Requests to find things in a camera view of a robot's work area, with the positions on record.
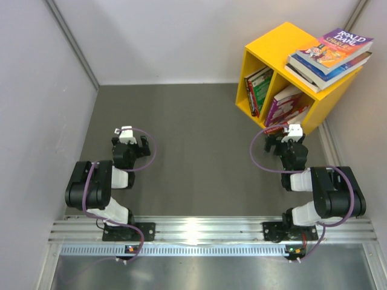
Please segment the dark blue 1984 book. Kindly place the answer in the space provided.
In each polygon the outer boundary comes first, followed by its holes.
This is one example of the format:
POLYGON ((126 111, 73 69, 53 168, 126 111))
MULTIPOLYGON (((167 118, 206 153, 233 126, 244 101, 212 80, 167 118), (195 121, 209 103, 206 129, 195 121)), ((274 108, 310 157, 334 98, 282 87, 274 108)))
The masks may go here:
POLYGON ((313 92, 318 93, 321 91, 320 88, 316 86, 315 83, 310 82, 307 80, 302 74, 300 74, 296 69, 294 69, 291 65, 286 64, 285 70, 288 71, 290 74, 295 76, 298 80, 300 80, 303 84, 305 84, 307 87, 309 87, 313 92))

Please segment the aluminium mounting rail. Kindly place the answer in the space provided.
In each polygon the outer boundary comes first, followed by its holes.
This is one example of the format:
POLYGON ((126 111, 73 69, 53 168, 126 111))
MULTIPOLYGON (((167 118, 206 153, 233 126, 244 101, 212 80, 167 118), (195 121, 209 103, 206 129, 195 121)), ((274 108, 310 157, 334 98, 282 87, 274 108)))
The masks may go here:
MULTIPOLYGON (((180 245, 262 244, 262 223, 281 221, 279 216, 138 216, 139 222, 155 223, 154 243, 180 245)), ((52 243, 97 243, 103 231, 86 216, 66 216, 54 221, 48 241, 52 243)), ((325 243, 375 243, 377 236, 369 219, 348 219, 344 224, 327 228, 325 243)))

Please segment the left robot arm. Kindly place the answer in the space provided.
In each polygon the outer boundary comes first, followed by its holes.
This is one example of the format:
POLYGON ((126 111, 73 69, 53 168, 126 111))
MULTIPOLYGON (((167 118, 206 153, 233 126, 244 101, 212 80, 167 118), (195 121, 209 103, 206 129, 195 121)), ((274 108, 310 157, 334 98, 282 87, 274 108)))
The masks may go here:
POLYGON ((131 189, 135 183, 134 165, 139 158, 151 155, 147 138, 119 135, 112 138, 112 160, 95 164, 78 161, 65 190, 65 203, 69 208, 98 216, 105 225, 115 227, 124 240, 132 239, 137 226, 130 209, 120 205, 111 195, 114 189, 131 189))

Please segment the blue orange paperback book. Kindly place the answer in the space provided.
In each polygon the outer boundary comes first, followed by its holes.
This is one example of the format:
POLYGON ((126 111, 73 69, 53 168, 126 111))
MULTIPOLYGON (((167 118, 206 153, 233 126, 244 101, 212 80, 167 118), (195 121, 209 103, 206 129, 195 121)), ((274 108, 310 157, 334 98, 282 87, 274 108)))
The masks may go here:
POLYGON ((293 56, 295 59, 297 59, 303 64, 302 68, 294 69, 296 69, 300 74, 302 74, 307 80, 315 83, 318 88, 324 90, 339 81, 340 79, 342 79, 343 77, 345 77, 346 75, 348 75, 349 73, 353 72, 355 69, 364 65, 371 57, 371 55, 372 52, 367 51, 355 57, 353 60, 350 60, 349 62, 337 67, 328 74, 324 74, 319 68, 316 68, 297 54, 292 54, 291 56, 293 56))

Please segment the purple paperback book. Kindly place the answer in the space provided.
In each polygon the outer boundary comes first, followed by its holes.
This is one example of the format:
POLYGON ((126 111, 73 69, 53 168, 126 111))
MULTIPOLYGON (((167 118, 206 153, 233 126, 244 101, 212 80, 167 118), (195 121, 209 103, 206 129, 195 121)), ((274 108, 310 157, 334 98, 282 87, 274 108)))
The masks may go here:
POLYGON ((281 92, 273 97, 270 110, 264 122, 265 127, 272 126, 287 117, 297 105, 303 92, 295 87, 289 85, 281 92))

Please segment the red 13-Storey Treehouse book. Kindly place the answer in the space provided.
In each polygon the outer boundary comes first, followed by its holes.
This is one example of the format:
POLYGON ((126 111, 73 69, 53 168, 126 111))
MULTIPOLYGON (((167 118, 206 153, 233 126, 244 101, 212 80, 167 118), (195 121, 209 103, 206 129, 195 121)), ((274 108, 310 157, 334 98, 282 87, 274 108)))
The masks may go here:
POLYGON ((307 105, 295 110, 290 115, 283 118, 282 120, 276 121, 273 124, 271 124, 270 126, 273 126, 273 128, 266 130, 264 133, 268 135, 268 134, 276 134, 280 132, 281 130, 283 130, 283 128, 279 126, 280 124, 286 124, 286 125, 301 124, 305 116, 308 114, 309 110, 310 110, 310 105, 307 105))

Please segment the green paperback book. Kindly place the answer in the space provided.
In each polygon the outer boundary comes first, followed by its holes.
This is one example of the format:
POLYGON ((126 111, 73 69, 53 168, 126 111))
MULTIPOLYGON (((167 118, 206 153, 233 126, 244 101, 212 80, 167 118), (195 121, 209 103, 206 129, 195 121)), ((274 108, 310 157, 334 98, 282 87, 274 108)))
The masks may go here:
POLYGON ((274 71, 270 67, 265 66, 245 78, 250 98, 252 99, 252 105, 255 110, 255 115, 257 117, 262 111, 273 73, 274 71))

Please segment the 169-Storey Treehouse book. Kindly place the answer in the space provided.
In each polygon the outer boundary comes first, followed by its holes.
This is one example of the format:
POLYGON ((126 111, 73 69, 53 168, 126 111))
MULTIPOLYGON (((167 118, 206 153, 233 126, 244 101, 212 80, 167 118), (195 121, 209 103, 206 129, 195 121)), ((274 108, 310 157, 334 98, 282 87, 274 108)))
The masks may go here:
POLYGON ((254 105, 252 94, 250 92, 249 82, 248 82, 247 78, 244 78, 244 83, 245 83, 245 86, 246 86, 247 99, 249 101, 250 113, 251 113, 252 117, 255 117, 256 116, 256 109, 255 109, 255 105, 254 105))

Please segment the light teal paperback book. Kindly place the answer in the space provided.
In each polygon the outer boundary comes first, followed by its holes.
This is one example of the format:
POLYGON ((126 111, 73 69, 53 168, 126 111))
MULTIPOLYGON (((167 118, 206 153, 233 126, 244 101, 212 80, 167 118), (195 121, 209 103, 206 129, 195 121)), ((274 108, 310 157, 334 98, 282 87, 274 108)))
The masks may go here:
POLYGON ((287 58, 287 63, 291 66, 293 66, 294 68, 302 68, 303 64, 298 61, 297 59, 295 59, 293 56, 289 56, 287 58))

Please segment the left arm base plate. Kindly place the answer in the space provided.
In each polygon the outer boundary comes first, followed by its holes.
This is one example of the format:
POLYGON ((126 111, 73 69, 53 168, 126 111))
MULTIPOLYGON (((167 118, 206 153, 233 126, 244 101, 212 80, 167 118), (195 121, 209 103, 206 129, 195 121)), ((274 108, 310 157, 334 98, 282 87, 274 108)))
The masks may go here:
MULTIPOLYGON (((137 222, 135 226, 143 233, 145 242, 154 241, 156 233, 154 222, 137 222)), ((105 225, 102 240, 104 242, 139 242, 141 235, 132 228, 105 225)))

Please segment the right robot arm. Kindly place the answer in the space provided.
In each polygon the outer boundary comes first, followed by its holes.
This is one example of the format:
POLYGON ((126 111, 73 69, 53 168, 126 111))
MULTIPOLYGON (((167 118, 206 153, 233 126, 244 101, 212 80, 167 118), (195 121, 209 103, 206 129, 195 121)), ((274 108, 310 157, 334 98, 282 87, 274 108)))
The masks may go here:
POLYGON ((331 218, 351 218, 366 213, 365 197, 350 167, 306 168, 308 149, 297 141, 283 141, 283 134, 268 135, 264 150, 281 160, 285 170, 281 184, 288 192, 311 192, 313 200, 305 205, 289 208, 282 214, 282 232, 288 239, 297 239, 304 227, 323 223, 331 218))

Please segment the yellow wooden shelf box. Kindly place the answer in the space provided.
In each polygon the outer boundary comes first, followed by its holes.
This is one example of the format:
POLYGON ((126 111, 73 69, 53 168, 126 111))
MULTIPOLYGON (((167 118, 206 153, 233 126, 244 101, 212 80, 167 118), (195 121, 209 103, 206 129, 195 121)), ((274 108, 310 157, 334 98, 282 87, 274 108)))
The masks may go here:
POLYGON ((310 105, 310 110, 302 122, 304 133, 310 134, 328 117, 362 70, 362 67, 359 67, 327 89, 318 93, 313 92, 285 69, 288 55, 312 40, 314 40, 314 37, 306 31, 290 22, 284 22, 245 46, 235 105, 259 127, 265 127, 264 121, 269 113, 273 97, 292 84, 304 92, 301 99, 302 104, 310 105), (268 66, 273 70, 273 77, 264 100, 262 112, 258 117, 253 117, 250 112, 244 77, 264 66, 268 66))

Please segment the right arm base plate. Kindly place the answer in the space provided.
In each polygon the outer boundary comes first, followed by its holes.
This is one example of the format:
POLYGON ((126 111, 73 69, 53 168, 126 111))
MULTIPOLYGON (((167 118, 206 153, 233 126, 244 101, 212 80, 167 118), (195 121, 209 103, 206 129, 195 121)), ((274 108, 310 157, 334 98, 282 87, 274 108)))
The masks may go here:
POLYGON ((300 227, 284 225, 282 222, 263 222, 262 229, 264 240, 273 243, 282 241, 317 241, 319 239, 317 229, 312 227, 300 227))

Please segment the Roald Dahl Charlie book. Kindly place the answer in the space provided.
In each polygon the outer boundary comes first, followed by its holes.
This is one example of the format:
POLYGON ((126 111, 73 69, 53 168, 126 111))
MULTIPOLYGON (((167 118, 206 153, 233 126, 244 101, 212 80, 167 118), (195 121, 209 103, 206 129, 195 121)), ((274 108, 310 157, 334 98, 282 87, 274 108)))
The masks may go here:
POLYGON ((337 28, 311 42, 303 44, 295 55, 329 74, 341 65, 367 52, 374 39, 337 28))

